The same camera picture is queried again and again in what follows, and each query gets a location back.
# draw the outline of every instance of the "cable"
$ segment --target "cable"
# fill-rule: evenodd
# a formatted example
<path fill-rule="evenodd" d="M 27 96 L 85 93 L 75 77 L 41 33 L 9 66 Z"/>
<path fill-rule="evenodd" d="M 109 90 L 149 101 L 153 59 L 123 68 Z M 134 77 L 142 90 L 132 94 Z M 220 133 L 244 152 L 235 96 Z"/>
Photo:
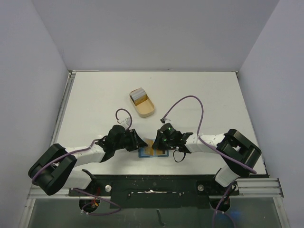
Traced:
<path fill-rule="evenodd" d="M 39 176 L 47 167 L 51 166 L 53 163 L 56 163 L 56 162 L 58 162 L 59 160 L 65 158 L 65 157 L 67 157 L 67 156 L 69 156 L 69 155 L 71 155 L 71 154 L 78 153 L 78 152 L 83 152 L 83 151 L 87 151 L 87 150 L 91 149 L 92 146 L 94 145 L 94 143 L 97 142 L 98 140 L 99 140 L 99 139 L 94 139 L 94 140 L 91 142 L 90 146 L 88 146 L 88 147 L 86 147 L 86 148 L 83 148 L 83 149 L 80 149 L 80 150 L 75 150 L 75 151 L 66 153 L 66 154 L 61 155 L 60 157 L 58 157 L 58 158 L 56 158 L 56 159 L 50 161 L 48 164 L 46 164 L 45 166 L 43 166 L 43 167 L 42 167 L 42 168 L 33 176 L 33 178 L 32 178 L 32 184 L 35 184 L 35 185 L 36 185 L 35 180 L 37 179 L 37 177 L 38 177 L 38 176 Z"/>
<path fill-rule="evenodd" d="M 100 187 L 97 188 L 97 193 L 96 193 L 96 195 L 98 196 L 99 193 L 100 193 Z M 93 199 L 92 199 L 91 204 L 96 204 L 96 198 L 93 198 Z"/>
<path fill-rule="evenodd" d="M 213 215 L 212 215 L 212 228 L 214 228 L 215 215 L 217 214 L 217 211 L 218 211 L 218 209 L 219 209 L 219 206 L 220 206 L 220 204 L 222 203 L 222 201 L 224 200 L 224 198 L 226 197 L 226 195 L 228 194 L 228 192 L 229 192 L 229 190 L 231 189 L 231 186 L 232 186 L 232 185 L 233 185 L 233 182 L 229 184 L 229 186 L 227 187 L 227 190 L 225 191 L 224 195 L 222 196 L 222 198 L 221 198 L 220 201 L 218 202 L 218 204 L 217 204 L 217 206 L 216 206 L 216 208 L 215 208 L 215 210 L 214 210 L 214 212 L 213 212 Z"/>
<path fill-rule="evenodd" d="M 229 199 L 230 195 L 234 192 L 235 189 L 236 189 L 236 187 L 227 194 L 227 196 L 224 198 L 224 201 L 223 201 L 224 203 Z"/>
<path fill-rule="evenodd" d="M 177 160 L 175 159 L 175 156 L 174 156 L 174 154 L 175 154 L 176 151 L 177 151 L 177 150 L 175 150 L 175 151 L 173 152 L 173 158 L 174 158 L 174 160 L 175 160 L 176 163 L 180 163 L 180 162 L 182 162 L 182 161 L 185 159 L 186 153 L 184 153 L 184 156 L 183 156 L 183 158 L 182 158 L 180 161 L 177 161 Z"/>
<path fill-rule="evenodd" d="M 159 224 L 160 224 L 162 227 L 166 226 L 166 224 L 163 223 L 162 220 L 161 220 L 161 219 L 162 219 L 162 215 L 161 215 L 161 212 L 160 212 L 159 209 L 156 210 L 156 213 L 157 213 L 157 217 L 158 217 L 158 222 L 159 222 Z"/>
<path fill-rule="evenodd" d="M 106 213 L 88 213 L 88 212 L 87 212 L 87 213 L 86 213 L 87 215 L 93 215 L 93 216 L 111 215 L 111 214 L 115 214 L 115 213 L 117 213 L 117 212 L 119 212 L 119 211 L 122 210 L 121 206 L 119 206 L 118 204 L 116 204 L 116 203 L 114 203 L 114 202 L 111 202 L 110 200 L 101 198 L 101 197 L 99 197 L 99 196 L 95 196 L 95 195 L 90 194 L 90 193 L 88 193 L 88 192 L 85 192 L 85 191 L 83 191 L 83 190 L 81 190 L 81 189 L 71 189 L 71 190 L 78 191 L 78 192 L 80 192 L 80 193 L 82 193 L 82 194 L 85 194 L 85 195 L 87 195 L 87 196 L 92 196 L 92 197 L 94 197 L 94 198 L 97 198 L 97 199 L 99 199 L 99 200 L 102 200 L 102 201 L 104 201 L 104 202 L 107 202 L 107 203 L 109 203 L 109 204 L 112 204 L 112 205 L 118 207 L 117 210 L 110 211 L 110 212 L 106 212 Z M 86 206 L 90 205 L 90 204 L 91 204 L 91 203 L 85 204 L 85 205 L 81 208 L 81 211 L 83 211 L 84 208 L 85 208 Z"/>
<path fill-rule="evenodd" d="M 128 113 L 128 115 L 129 115 L 129 117 L 130 117 L 131 122 L 130 122 L 130 125 L 128 126 L 128 128 L 126 129 L 126 131 L 127 131 L 127 130 L 130 129 L 130 127 L 131 127 L 131 125 L 132 125 L 132 123 L 133 123 L 132 116 L 131 116 L 131 114 L 129 113 L 128 110 L 126 110 L 126 109 L 124 109 L 124 108 L 119 108 L 119 109 L 117 109 L 117 111 L 116 111 L 116 113 L 115 113 L 116 120 L 119 120 L 118 117 L 117 117 L 117 113 L 118 113 L 119 111 L 125 111 L 126 113 Z"/>
<path fill-rule="evenodd" d="M 188 97 L 193 97 L 193 98 L 197 99 L 198 102 L 199 102 L 199 104 L 200 104 L 200 106 L 201 106 L 201 116 L 200 116 L 199 126 L 198 126 L 198 130 L 197 130 L 197 135 L 198 135 L 199 140 L 200 140 L 205 146 L 209 147 L 210 149 L 212 149 L 213 151 L 215 151 L 216 153 L 218 153 L 218 154 L 221 155 L 222 157 L 224 157 L 224 158 L 226 158 L 226 159 L 228 159 L 228 160 L 230 160 L 230 161 L 232 161 L 232 162 L 234 162 L 234 163 L 236 163 L 236 164 L 242 166 L 244 169 L 249 170 L 251 173 L 256 174 L 257 172 L 256 172 L 254 169 L 250 168 L 249 166 L 247 166 L 247 165 L 245 165 L 245 164 L 243 164 L 243 163 L 241 163 L 241 162 L 239 162 L 239 161 L 237 161 L 237 160 L 235 160 L 235 159 L 233 159 L 233 158 L 230 158 L 229 156 L 225 155 L 225 154 L 222 153 L 221 151 L 218 151 L 215 147 L 209 145 L 208 143 L 206 143 L 204 140 L 201 139 L 201 137 L 200 137 L 200 126 L 201 126 L 201 123 L 202 123 L 202 121 L 203 121 L 204 106 L 203 106 L 203 103 L 201 102 L 201 100 L 200 100 L 197 96 L 188 95 L 188 96 L 185 96 L 185 97 L 181 98 L 180 100 L 178 100 L 178 101 L 177 101 L 177 102 L 176 102 L 176 103 L 167 111 L 167 113 L 163 116 L 163 119 L 165 119 L 165 118 L 167 117 L 167 115 L 169 114 L 169 112 L 170 112 L 170 111 L 171 111 L 179 102 L 181 102 L 182 100 L 184 100 L 184 99 L 186 99 L 186 98 L 188 98 Z"/>
<path fill-rule="evenodd" d="M 235 224 L 233 218 L 232 218 L 229 214 L 227 214 L 227 213 L 225 213 L 225 212 L 223 212 L 223 211 L 221 211 L 221 210 L 218 210 L 218 211 L 220 211 L 220 212 L 222 212 L 222 214 L 226 215 L 226 216 L 231 220 L 231 222 L 232 222 L 232 224 L 233 224 L 233 227 L 234 227 L 234 228 L 237 228 L 237 226 L 236 226 L 236 224 Z"/>

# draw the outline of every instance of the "stack of white cards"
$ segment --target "stack of white cards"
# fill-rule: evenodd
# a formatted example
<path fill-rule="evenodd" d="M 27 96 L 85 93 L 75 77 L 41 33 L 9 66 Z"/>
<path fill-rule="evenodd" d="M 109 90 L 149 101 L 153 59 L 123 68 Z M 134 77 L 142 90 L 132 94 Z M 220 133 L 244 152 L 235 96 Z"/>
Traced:
<path fill-rule="evenodd" d="M 139 105 L 140 103 L 147 100 L 147 94 L 143 90 L 143 88 L 135 89 L 130 93 L 130 97 L 133 100 L 135 105 Z"/>

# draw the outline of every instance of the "purple cable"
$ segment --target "purple cable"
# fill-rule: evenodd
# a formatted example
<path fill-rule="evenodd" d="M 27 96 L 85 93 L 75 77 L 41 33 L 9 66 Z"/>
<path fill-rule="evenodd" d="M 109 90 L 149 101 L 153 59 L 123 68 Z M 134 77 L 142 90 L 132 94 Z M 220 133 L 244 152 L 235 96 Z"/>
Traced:
<path fill-rule="evenodd" d="M 112 205 L 118 207 L 117 210 L 110 211 L 110 212 L 106 212 L 106 213 L 88 213 L 88 212 L 87 212 L 88 215 L 93 215 L 93 216 L 111 215 L 111 214 L 117 213 L 117 212 L 119 212 L 119 211 L 122 210 L 121 206 L 119 206 L 119 205 L 116 204 L 116 203 L 111 202 L 110 200 L 101 198 L 101 197 L 99 197 L 99 196 L 92 195 L 92 194 L 90 194 L 90 193 L 88 193 L 88 192 L 85 192 L 85 191 L 82 191 L 82 190 L 80 190 L 80 189 L 71 189 L 71 190 L 78 191 L 78 192 L 80 192 L 80 193 L 82 193 L 82 194 L 85 194 L 85 195 L 87 195 L 87 196 L 92 196 L 92 197 L 94 197 L 94 198 L 97 198 L 97 199 L 99 199 L 99 200 L 102 200 L 102 201 L 104 201 L 104 202 L 110 203 L 110 204 L 112 204 Z M 90 204 L 91 204 L 91 202 L 85 204 L 85 205 L 81 208 L 81 210 L 84 210 L 84 208 L 85 208 L 86 206 L 90 205 Z"/>
<path fill-rule="evenodd" d="M 131 122 L 130 122 L 130 125 L 128 126 L 128 128 L 127 128 L 126 130 L 129 130 L 129 129 L 130 129 L 130 127 L 132 126 L 132 122 L 133 122 L 133 119 L 132 119 L 131 114 L 129 113 L 129 111 L 128 111 L 128 110 L 126 110 L 126 109 L 124 109 L 124 108 L 119 108 L 119 109 L 117 109 L 117 111 L 116 111 L 116 113 L 115 113 L 116 120 L 119 120 L 119 119 L 118 119 L 118 117 L 117 117 L 117 113 L 118 113 L 119 111 L 125 111 L 126 113 L 128 113 L 128 115 L 129 115 L 129 117 L 130 117 Z"/>
<path fill-rule="evenodd" d="M 219 206 L 220 204 L 223 202 L 225 196 L 228 194 L 229 190 L 231 189 L 231 186 L 233 185 L 233 183 L 229 184 L 227 190 L 225 191 L 224 195 L 222 196 L 222 198 L 220 199 L 220 201 L 218 202 L 217 204 L 217 207 L 215 208 L 214 212 L 213 212 L 213 215 L 212 215 L 212 228 L 214 228 L 214 222 L 215 222 L 215 215 L 219 209 Z M 231 221 L 233 222 L 233 226 L 236 227 L 236 224 L 234 223 L 232 217 L 230 217 L 228 214 L 226 214 L 230 219 Z"/>
<path fill-rule="evenodd" d="M 203 116 L 204 116 L 204 106 L 203 106 L 203 103 L 201 102 L 201 100 L 200 100 L 197 96 L 188 95 L 188 96 L 185 96 L 185 97 L 181 98 L 180 100 L 178 100 L 178 101 L 177 101 L 177 102 L 176 102 L 176 103 L 167 111 L 167 113 L 163 116 L 163 119 L 167 117 L 167 115 L 168 115 L 169 112 L 175 107 L 175 105 L 177 105 L 180 101 L 182 101 L 183 99 L 186 99 L 186 98 L 188 98 L 188 97 L 193 97 L 193 98 L 197 99 L 198 102 L 199 102 L 199 104 L 200 104 L 200 106 L 201 106 L 201 117 L 200 117 L 200 120 L 199 120 L 199 126 L 198 126 L 198 130 L 197 130 L 197 134 L 198 134 L 199 140 L 200 140 L 205 146 L 209 147 L 210 149 L 212 149 L 213 151 L 215 151 L 216 153 L 218 153 L 218 154 L 221 155 L 222 157 L 227 158 L 228 160 L 230 160 L 230 161 L 232 161 L 232 162 L 234 162 L 234 163 L 236 163 L 236 164 L 242 166 L 243 168 L 249 170 L 251 173 L 256 174 L 257 172 L 256 172 L 254 169 L 250 168 L 249 166 L 247 166 L 247 165 L 245 165 L 245 164 L 243 164 L 243 163 L 241 163 L 241 162 L 239 162 L 239 161 L 237 161 L 237 160 L 235 160 L 235 159 L 233 159 L 233 158 L 230 158 L 229 156 L 225 155 L 225 154 L 222 153 L 221 151 L 218 151 L 215 147 L 209 145 L 208 143 L 206 143 L 204 140 L 201 139 L 201 137 L 199 136 L 199 134 L 200 134 L 200 126 L 201 126 L 201 123 L 202 123 L 202 121 L 203 121 Z"/>
<path fill-rule="evenodd" d="M 233 224 L 233 227 L 234 227 L 234 228 L 237 228 L 237 226 L 236 226 L 236 224 L 235 224 L 233 218 L 232 218 L 229 214 L 227 214 L 227 213 L 225 213 L 225 212 L 223 212 L 223 211 L 221 211 L 221 210 L 218 210 L 218 211 L 220 211 L 220 212 L 222 212 L 222 214 L 226 215 L 226 216 L 231 220 L 231 222 L 232 222 L 232 224 Z"/>
<path fill-rule="evenodd" d="M 94 145 L 94 143 L 95 143 L 96 141 L 98 141 L 98 140 L 99 140 L 99 139 L 94 139 L 89 147 L 86 147 L 86 148 L 83 148 L 83 149 L 80 149 L 80 150 L 76 150 L 76 151 L 72 151 L 72 152 L 70 152 L 70 153 L 66 153 L 66 154 L 61 155 L 60 157 L 58 157 L 58 158 L 56 158 L 56 159 L 50 161 L 48 164 L 46 164 L 45 166 L 43 166 L 43 167 L 42 167 L 42 168 L 33 176 L 33 178 L 32 178 L 32 184 L 35 184 L 35 185 L 36 185 L 36 183 L 35 183 L 36 178 L 37 178 L 37 177 L 38 177 L 38 176 L 39 176 L 47 167 L 51 166 L 53 163 L 56 163 L 57 161 L 59 161 L 59 160 L 65 158 L 65 157 L 67 157 L 67 156 L 69 156 L 69 155 L 71 155 L 71 154 L 73 154 L 73 153 L 78 153 L 78 152 L 83 152 L 83 151 L 89 150 L 89 149 Z"/>

